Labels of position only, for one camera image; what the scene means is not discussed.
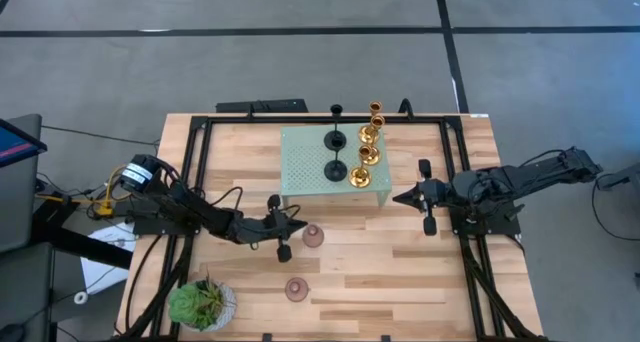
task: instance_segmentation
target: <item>white paper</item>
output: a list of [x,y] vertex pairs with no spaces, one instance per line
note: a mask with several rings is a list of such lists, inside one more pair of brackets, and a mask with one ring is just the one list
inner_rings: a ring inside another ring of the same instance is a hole
[[[117,227],[111,226],[95,231],[90,234],[89,237],[103,242],[109,241],[109,244],[133,251],[136,246],[136,236],[132,233],[133,225],[127,225],[123,222],[116,226]],[[93,284],[93,286],[87,288],[88,294],[96,294],[105,288],[111,287],[114,284],[127,279],[127,276],[129,275],[128,270],[118,267],[107,273],[107,271],[112,269],[113,266],[91,261],[84,257],[81,257],[80,261],[82,262],[82,274],[84,275],[85,288]],[[107,274],[104,278],[102,278],[100,282],[96,283],[96,281],[105,273]]]

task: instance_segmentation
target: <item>yellow cable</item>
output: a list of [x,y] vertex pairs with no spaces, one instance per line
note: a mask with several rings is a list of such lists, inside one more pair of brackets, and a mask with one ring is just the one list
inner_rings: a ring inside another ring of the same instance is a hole
[[116,167],[116,169],[113,170],[113,172],[111,172],[111,175],[109,176],[109,182],[107,183],[107,202],[110,202],[111,199],[113,199],[114,201],[122,201],[123,199],[131,196],[131,193],[125,193],[123,196],[120,197],[111,197],[111,183],[113,181],[113,178],[115,177],[115,175],[118,172],[122,172],[125,168],[127,168],[127,165],[122,165],[122,166],[118,166]]
[[[64,200],[60,197],[53,197],[53,196],[47,196],[47,195],[36,195],[37,198],[42,198],[45,200],[49,200],[49,201],[56,201],[56,202],[64,202]],[[75,203],[102,203],[102,202],[106,202],[106,200],[90,200],[90,199],[72,199],[71,202],[75,202]]]
[[[115,176],[118,174],[118,172],[122,172],[125,168],[127,167],[127,165],[122,165],[122,166],[118,166],[116,167],[116,169],[113,170],[113,172],[111,172],[111,175],[109,175],[109,180],[107,182],[107,194],[105,196],[105,199],[102,200],[90,200],[90,199],[72,199],[71,202],[74,203],[88,203],[88,204],[94,204],[94,203],[101,203],[103,204],[103,206],[105,208],[111,208],[111,200],[114,201],[122,201],[123,199],[131,196],[131,193],[125,193],[124,195],[120,196],[120,197],[111,197],[111,192],[113,192],[111,190],[111,185],[113,183],[113,179],[115,178]],[[53,197],[53,196],[47,196],[47,195],[36,195],[37,198],[42,198],[45,200],[49,200],[49,201],[56,201],[56,202],[64,202],[64,200],[60,197]]]

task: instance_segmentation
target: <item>mint green board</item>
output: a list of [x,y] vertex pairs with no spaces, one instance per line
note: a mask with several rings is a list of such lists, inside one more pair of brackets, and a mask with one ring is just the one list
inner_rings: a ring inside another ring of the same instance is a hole
[[[358,130],[366,124],[340,124],[338,130],[347,137],[347,145],[340,150],[338,159],[347,165],[348,171],[360,166],[358,148],[362,142],[358,139]],[[280,139],[281,153],[281,186],[280,195],[285,206],[289,205],[288,197],[338,195],[347,193],[376,192],[378,206],[383,206],[391,193],[391,173],[384,144],[384,133],[380,130],[380,138],[376,148],[382,158],[375,166],[366,166],[371,172],[372,180],[365,188],[356,188],[349,183],[349,176],[340,182],[331,182],[324,176],[324,166],[335,158],[335,152],[324,145],[324,136],[334,129],[333,125],[282,127]]]

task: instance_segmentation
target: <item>computer screen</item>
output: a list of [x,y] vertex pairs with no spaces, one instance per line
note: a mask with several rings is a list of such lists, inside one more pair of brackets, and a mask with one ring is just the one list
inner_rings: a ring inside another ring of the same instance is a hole
[[47,146],[7,121],[0,120],[0,167],[47,150]]

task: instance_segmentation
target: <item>white pot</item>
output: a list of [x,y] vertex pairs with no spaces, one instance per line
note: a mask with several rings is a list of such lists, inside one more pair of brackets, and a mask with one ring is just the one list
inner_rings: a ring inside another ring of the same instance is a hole
[[222,306],[222,311],[220,311],[220,315],[216,319],[216,323],[203,329],[202,331],[197,328],[193,328],[189,325],[186,325],[184,323],[180,323],[184,328],[186,328],[189,331],[192,331],[192,332],[217,331],[222,327],[226,326],[227,323],[231,322],[231,320],[233,319],[233,315],[236,313],[236,304],[237,304],[236,296],[233,294],[233,290],[231,289],[231,287],[221,282],[217,282],[217,281],[212,281],[212,282],[213,284],[218,286],[218,288],[220,288],[220,290],[222,291],[222,300],[224,301],[224,305]]

